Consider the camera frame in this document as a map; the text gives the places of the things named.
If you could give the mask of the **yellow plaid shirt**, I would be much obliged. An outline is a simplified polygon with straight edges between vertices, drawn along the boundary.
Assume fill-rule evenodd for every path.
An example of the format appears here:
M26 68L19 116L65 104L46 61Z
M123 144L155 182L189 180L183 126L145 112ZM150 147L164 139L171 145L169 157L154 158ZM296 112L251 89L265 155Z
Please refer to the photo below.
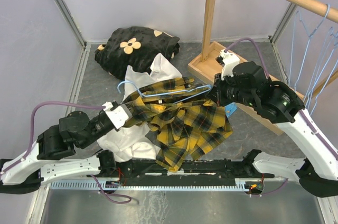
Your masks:
M150 95L199 86L194 78L183 77L153 83L140 90ZM150 131L157 133L160 150L156 163L170 172L178 171L187 155L197 160L233 133L225 109L218 107L206 94L180 101L201 91L150 98L142 98L135 91L122 102L136 122L147 122Z

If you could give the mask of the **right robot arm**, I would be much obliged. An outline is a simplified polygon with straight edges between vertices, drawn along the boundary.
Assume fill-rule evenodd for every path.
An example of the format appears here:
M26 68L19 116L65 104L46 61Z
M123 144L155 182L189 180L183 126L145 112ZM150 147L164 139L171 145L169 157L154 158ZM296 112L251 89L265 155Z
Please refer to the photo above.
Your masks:
M291 159L260 152L243 162L246 176L269 173L297 181L316 197L337 196L337 148L288 85L271 80L254 62L222 63L208 97L220 106L235 102L253 108L288 135L305 155L304 159Z

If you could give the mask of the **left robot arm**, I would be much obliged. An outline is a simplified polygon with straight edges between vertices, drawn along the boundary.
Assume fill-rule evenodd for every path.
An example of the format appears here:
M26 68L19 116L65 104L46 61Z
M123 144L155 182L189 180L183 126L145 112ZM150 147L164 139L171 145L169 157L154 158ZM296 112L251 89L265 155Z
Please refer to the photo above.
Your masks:
M77 148L88 147L114 128L104 111L93 119L82 111L71 112L40 134L29 154L1 160L1 193L28 194L54 181L75 176L114 175L117 164L108 150L92 157L72 158Z

